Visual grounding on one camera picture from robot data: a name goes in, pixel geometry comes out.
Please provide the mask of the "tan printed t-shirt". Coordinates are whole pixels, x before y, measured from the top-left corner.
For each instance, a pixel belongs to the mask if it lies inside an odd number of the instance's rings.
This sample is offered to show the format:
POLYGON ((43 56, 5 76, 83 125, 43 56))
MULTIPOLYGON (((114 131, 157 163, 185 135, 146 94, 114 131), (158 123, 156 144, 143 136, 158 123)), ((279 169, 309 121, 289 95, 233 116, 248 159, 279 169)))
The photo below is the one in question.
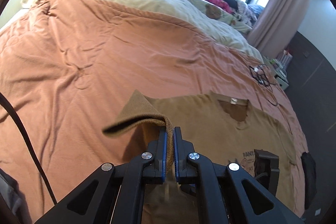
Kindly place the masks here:
POLYGON ((181 128, 182 137, 212 162, 240 164, 254 175, 254 151, 264 150, 280 159, 276 197, 294 209, 291 168, 296 164, 293 137, 283 124, 254 107, 249 100, 230 103, 230 98, 210 92, 154 99, 135 91, 105 134, 139 129, 145 143, 157 137, 160 126, 181 128))

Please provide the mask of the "orange bed blanket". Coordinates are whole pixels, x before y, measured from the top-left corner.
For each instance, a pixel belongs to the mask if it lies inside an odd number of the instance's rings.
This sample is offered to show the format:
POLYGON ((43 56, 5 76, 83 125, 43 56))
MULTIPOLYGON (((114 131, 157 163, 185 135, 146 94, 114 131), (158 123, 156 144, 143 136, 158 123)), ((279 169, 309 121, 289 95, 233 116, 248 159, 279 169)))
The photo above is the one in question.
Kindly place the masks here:
POLYGON ((262 60, 179 18, 106 0, 37 0, 1 32, 1 93, 58 200, 105 162, 145 151, 167 122, 213 162, 253 172, 280 158, 276 196, 302 215, 307 143, 288 97, 252 70, 262 60))

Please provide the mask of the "white bedside shelf with items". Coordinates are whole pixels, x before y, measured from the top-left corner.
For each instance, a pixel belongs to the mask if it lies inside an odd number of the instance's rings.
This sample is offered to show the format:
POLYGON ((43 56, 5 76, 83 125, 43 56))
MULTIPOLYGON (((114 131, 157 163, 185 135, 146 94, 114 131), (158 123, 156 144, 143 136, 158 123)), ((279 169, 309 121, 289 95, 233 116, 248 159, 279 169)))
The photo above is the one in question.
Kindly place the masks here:
POLYGON ((293 56, 287 51, 282 50, 275 59, 263 56, 264 63, 270 67, 273 77, 276 79, 282 90, 289 87, 287 68, 293 56))

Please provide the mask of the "pink window curtain right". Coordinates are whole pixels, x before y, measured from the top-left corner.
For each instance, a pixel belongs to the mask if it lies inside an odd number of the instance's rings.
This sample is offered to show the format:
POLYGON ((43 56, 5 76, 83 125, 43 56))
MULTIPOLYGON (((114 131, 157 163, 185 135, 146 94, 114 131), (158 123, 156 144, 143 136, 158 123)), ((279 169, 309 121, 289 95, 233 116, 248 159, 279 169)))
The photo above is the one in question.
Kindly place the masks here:
POLYGON ((269 0, 248 42, 263 56, 275 58, 290 43, 301 25, 311 0, 269 0))

